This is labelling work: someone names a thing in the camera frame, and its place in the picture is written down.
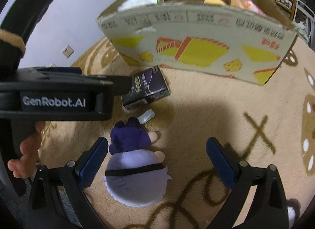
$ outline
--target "doll ear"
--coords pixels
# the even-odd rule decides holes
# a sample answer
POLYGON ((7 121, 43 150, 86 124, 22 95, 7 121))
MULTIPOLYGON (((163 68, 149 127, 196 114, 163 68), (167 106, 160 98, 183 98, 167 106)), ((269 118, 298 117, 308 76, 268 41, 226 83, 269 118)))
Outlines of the doll ear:
POLYGON ((148 135, 149 135, 149 139, 151 140, 151 143, 154 143, 158 138, 157 133, 154 131, 148 132, 148 135))
POLYGON ((154 152, 155 156, 157 157, 159 163, 162 163, 165 159, 165 154, 162 153, 161 151, 156 151, 154 152))

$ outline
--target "yellow sandwich illustration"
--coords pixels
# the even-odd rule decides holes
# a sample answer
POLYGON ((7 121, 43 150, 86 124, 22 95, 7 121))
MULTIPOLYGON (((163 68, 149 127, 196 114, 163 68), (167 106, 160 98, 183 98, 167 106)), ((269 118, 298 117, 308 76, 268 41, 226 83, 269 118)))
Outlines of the yellow sandwich illustration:
POLYGON ((269 80, 269 78, 271 77, 271 75, 273 74, 273 72, 276 69, 277 68, 259 70, 259 71, 255 71, 253 74, 256 77, 256 79, 258 80, 258 83, 260 85, 263 85, 267 82, 267 80, 269 80))
POLYGON ((207 67, 229 51, 229 47, 215 39, 187 37, 179 47, 175 59, 181 63, 207 67))
POLYGON ((131 66, 138 66, 139 62, 136 60, 133 60, 131 57, 124 55, 122 53, 120 53, 121 57, 125 60, 125 62, 131 66))
POLYGON ((242 62, 240 59, 235 59, 232 62, 228 62, 224 65, 224 68, 227 72, 239 72, 242 67, 242 62))
POLYGON ((243 50, 253 62, 273 62, 280 60, 280 56, 260 48, 243 46, 243 50))
POLYGON ((130 47, 135 48, 140 41, 143 39, 143 36, 132 36, 132 37, 124 37, 118 39, 111 39, 112 44, 122 46, 122 47, 130 47))
POLYGON ((157 53, 160 55, 175 56, 181 43, 180 40, 159 37, 157 39, 157 53))
POLYGON ((153 55, 148 50, 143 53, 140 53, 138 57, 140 60, 144 62, 153 62, 153 55))

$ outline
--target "metal screw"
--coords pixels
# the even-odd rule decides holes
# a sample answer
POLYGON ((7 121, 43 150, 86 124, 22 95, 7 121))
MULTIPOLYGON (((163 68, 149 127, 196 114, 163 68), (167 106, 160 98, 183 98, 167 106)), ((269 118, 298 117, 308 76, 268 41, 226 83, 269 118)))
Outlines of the metal screw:
POLYGON ((248 165, 247 161, 240 161, 239 164, 240 164, 242 167, 247 167, 247 165, 248 165))
POLYGON ((74 167, 75 164, 76 164, 76 163, 75 163, 74 161, 69 161, 69 162, 67 163, 67 166, 68 166, 69 168, 72 168, 72 167, 74 167))
POLYGON ((272 171, 276 171, 277 170, 277 167, 273 164, 270 164, 269 165, 269 168, 272 170, 272 171))
POLYGON ((45 170, 45 168, 46 168, 46 166, 45 166, 45 165, 40 165, 40 166, 38 167, 38 170, 39 170, 39 171, 44 171, 44 170, 45 170))

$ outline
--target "white wall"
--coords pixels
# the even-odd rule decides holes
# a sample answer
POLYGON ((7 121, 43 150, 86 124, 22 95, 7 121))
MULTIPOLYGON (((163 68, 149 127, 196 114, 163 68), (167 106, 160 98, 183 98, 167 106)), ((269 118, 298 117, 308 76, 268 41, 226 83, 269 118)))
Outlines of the white wall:
POLYGON ((103 37, 95 19, 114 1, 54 0, 31 34, 19 67, 70 66, 103 37), (69 58, 61 53, 67 45, 74 49, 69 58))

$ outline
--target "plush doll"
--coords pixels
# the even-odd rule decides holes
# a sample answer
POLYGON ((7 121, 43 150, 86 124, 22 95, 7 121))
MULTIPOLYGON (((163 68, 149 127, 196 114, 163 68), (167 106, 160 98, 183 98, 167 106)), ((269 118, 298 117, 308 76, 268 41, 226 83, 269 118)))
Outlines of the plush doll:
POLYGON ((109 152, 113 155, 105 171, 105 185, 115 200, 131 207, 145 207, 158 203, 172 179, 162 161, 161 151, 145 150, 158 138, 147 133, 137 118, 129 118, 126 125, 119 121, 111 131, 109 152))

